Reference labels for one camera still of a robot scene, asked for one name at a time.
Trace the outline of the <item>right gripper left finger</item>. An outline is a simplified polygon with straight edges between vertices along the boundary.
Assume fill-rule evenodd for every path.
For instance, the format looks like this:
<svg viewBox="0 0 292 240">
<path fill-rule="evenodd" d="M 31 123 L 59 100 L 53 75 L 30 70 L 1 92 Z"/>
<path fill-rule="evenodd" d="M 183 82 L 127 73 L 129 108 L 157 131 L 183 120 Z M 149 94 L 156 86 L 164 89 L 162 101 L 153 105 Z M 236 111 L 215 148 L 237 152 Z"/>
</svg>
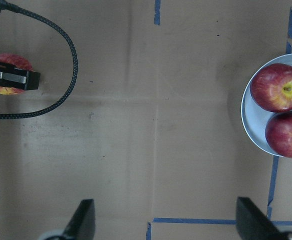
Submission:
<svg viewBox="0 0 292 240">
<path fill-rule="evenodd" d="M 93 199 L 81 200 L 79 206 L 63 230 L 43 233 L 39 240 L 93 240 L 96 231 Z"/>
</svg>

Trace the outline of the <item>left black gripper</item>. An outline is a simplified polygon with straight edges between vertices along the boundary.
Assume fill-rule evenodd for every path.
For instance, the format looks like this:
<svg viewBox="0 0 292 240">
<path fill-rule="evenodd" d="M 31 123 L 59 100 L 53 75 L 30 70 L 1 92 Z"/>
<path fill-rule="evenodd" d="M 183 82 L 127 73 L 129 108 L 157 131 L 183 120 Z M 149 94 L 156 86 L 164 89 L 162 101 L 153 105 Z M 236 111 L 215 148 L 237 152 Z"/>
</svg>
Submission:
<svg viewBox="0 0 292 240">
<path fill-rule="evenodd" d="M 25 91 L 37 90 L 40 77 L 39 72 L 0 62 L 0 87 L 17 88 Z"/>
</svg>

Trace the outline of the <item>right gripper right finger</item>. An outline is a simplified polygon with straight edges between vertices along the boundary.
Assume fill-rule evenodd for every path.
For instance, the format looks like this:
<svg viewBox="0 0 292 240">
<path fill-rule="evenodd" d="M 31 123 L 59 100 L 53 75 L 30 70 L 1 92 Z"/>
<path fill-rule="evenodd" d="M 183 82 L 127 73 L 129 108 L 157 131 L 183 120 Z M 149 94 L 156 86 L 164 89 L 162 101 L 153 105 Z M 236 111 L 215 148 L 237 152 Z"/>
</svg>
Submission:
<svg viewBox="0 0 292 240">
<path fill-rule="evenodd" d="M 242 240 L 292 240 L 292 231 L 279 231 L 248 197 L 237 198 L 235 216 Z"/>
</svg>

